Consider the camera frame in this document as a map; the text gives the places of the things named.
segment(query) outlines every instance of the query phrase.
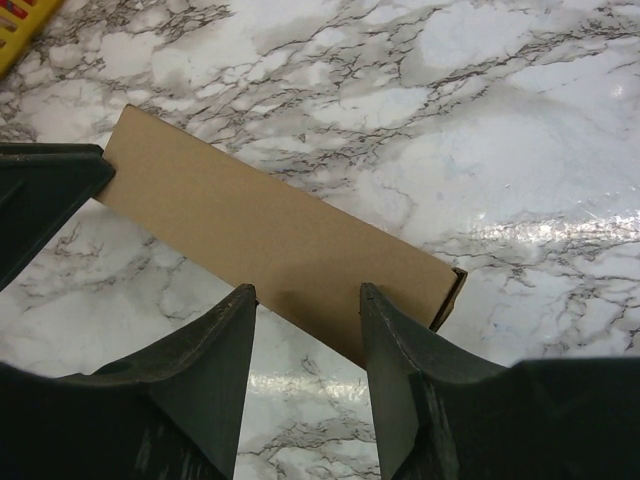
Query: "brown box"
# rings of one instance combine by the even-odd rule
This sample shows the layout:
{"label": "brown box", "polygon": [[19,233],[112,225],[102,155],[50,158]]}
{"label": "brown box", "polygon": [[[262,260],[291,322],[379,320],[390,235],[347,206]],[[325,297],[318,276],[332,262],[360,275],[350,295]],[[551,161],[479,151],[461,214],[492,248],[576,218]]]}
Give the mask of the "brown box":
{"label": "brown box", "polygon": [[363,282],[437,328],[464,273],[132,106],[104,154],[98,200],[364,365]]}

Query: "black object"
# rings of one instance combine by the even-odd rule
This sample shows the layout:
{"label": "black object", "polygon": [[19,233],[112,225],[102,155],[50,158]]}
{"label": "black object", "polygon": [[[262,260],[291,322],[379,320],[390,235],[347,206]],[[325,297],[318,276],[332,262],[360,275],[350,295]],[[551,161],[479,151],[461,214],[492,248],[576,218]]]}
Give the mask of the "black object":
{"label": "black object", "polygon": [[0,290],[114,174],[97,145],[0,144]]}
{"label": "black object", "polygon": [[382,479],[640,478],[640,359],[472,355],[361,290]]}
{"label": "black object", "polygon": [[50,379],[0,364],[0,478],[231,479],[255,309],[254,288],[240,286],[93,375]]}

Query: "yellow object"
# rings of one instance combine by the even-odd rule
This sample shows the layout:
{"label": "yellow object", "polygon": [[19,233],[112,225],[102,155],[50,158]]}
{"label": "yellow object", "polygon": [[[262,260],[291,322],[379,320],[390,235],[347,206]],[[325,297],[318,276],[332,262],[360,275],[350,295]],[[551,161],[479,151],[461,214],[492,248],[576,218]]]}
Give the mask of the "yellow object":
{"label": "yellow object", "polygon": [[0,0],[0,78],[63,0]]}

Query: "rectangular box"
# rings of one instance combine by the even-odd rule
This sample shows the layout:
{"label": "rectangular box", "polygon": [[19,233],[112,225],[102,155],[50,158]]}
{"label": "rectangular box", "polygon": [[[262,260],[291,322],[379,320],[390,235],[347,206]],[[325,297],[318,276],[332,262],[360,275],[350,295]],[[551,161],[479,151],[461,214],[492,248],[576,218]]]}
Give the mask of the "rectangular box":
{"label": "rectangular box", "polygon": [[437,328],[464,281],[435,257],[132,106],[104,154],[98,200],[358,365],[359,289],[378,285]]}

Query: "marble countertop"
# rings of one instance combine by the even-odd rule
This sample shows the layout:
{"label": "marble countertop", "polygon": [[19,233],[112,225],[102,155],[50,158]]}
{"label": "marble countertop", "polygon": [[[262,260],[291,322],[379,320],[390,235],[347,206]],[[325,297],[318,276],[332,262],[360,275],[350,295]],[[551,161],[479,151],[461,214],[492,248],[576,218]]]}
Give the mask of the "marble countertop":
{"label": "marble countertop", "polygon": [[[633,355],[639,34],[632,0],[68,0],[0,140],[104,146],[133,103],[467,269],[454,343]],[[90,202],[0,294],[0,360],[90,373],[228,291]],[[338,477],[379,477],[366,375],[261,310],[236,478]]]}

